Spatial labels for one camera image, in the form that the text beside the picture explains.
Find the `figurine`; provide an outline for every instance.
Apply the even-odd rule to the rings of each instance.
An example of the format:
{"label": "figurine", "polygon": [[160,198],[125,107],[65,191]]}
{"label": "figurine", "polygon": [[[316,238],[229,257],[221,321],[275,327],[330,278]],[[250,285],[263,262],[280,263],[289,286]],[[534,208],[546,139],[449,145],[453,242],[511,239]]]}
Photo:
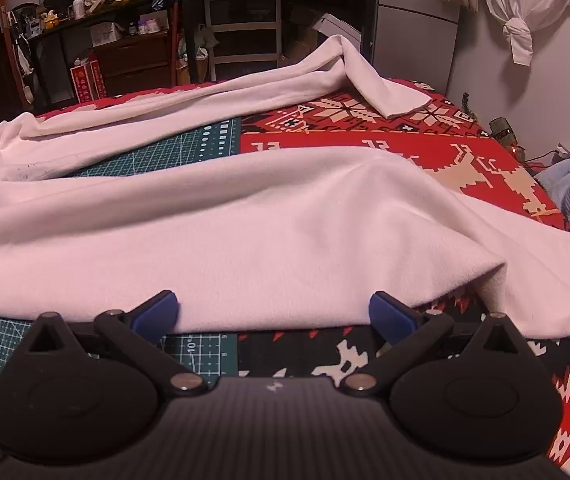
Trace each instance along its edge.
{"label": "figurine", "polygon": [[56,14],[54,14],[53,10],[51,10],[47,14],[43,13],[43,21],[44,21],[43,28],[45,30],[50,30],[51,28],[54,28],[57,25],[59,25],[59,17]]}

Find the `cable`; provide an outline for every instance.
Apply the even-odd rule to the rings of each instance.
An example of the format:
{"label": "cable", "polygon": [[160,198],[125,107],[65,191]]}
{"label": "cable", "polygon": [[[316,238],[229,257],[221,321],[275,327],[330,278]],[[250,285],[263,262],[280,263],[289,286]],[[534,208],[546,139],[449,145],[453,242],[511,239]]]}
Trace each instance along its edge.
{"label": "cable", "polygon": [[551,152],[545,153],[545,155],[535,156],[534,158],[528,158],[525,162],[530,162],[532,160],[538,160],[539,158],[543,158],[544,156],[549,155],[550,153],[558,153],[558,150],[552,150]]}

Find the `blue gripper pad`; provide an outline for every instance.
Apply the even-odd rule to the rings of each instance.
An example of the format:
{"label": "blue gripper pad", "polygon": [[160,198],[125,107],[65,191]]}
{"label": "blue gripper pad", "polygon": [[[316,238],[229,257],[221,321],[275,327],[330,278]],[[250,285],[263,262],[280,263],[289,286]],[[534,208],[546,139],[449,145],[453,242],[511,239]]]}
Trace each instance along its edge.
{"label": "blue gripper pad", "polygon": [[130,329],[146,341],[157,344],[172,332],[178,320],[180,304],[170,290],[163,290],[129,313]]}
{"label": "blue gripper pad", "polygon": [[369,322],[385,341],[394,345],[412,335],[425,320],[420,312],[379,290],[369,300]]}

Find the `shelf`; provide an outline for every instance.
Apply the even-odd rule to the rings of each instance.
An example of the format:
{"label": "shelf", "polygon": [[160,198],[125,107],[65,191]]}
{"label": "shelf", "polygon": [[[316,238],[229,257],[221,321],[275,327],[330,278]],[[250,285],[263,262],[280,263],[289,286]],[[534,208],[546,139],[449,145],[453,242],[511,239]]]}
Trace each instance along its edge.
{"label": "shelf", "polygon": [[278,54],[239,54],[238,56],[214,56],[214,64],[222,63],[246,63],[253,61],[278,61]]}
{"label": "shelf", "polygon": [[84,25],[86,28],[90,27],[91,25],[95,25],[96,23],[104,22],[105,18],[110,14],[115,14],[120,12],[124,9],[131,9],[133,7],[140,7],[145,4],[151,4],[152,0],[129,0],[126,4],[123,5],[103,5],[99,7],[98,10],[94,11],[92,14],[87,15],[86,17],[82,18],[81,20],[65,20],[64,22],[60,23],[54,28],[50,30],[44,30],[38,36],[30,38],[27,40],[29,43],[37,43],[41,41],[43,38],[47,38],[48,36],[52,36],[57,32],[61,32],[62,30],[66,30],[67,28],[72,27],[79,27]]}
{"label": "shelf", "polygon": [[110,41],[110,43],[103,43],[96,45],[93,50],[100,52],[101,50],[111,50],[113,48],[122,48],[136,43],[143,43],[145,41],[154,40],[155,38],[164,38],[168,35],[167,30],[160,30],[152,34],[135,34],[134,36],[124,36],[120,40]]}
{"label": "shelf", "polygon": [[212,25],[212,32],[231,32],[233,30],[276,30],[277,22],[249,22],[249,23],[225,23],[224,25]]}

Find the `white fleece fabric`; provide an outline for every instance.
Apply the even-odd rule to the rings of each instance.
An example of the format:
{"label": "white fleece fabric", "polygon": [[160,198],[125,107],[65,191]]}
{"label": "white fleece fabric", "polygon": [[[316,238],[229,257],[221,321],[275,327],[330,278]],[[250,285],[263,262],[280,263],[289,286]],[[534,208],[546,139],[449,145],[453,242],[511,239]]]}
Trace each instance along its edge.
{"label": "white fleece fabric", "polygon": [[318,98],[349,79],[384,116],[429,101],[348,41],[206,89],[0,124],[0,316],[91,320],[159,290],[177,332],[368,323],[473,282],[526,336],[570,335],[570,233],[452,192],[365,148],[273,150],[129,177],[59,178],[195,126]]}

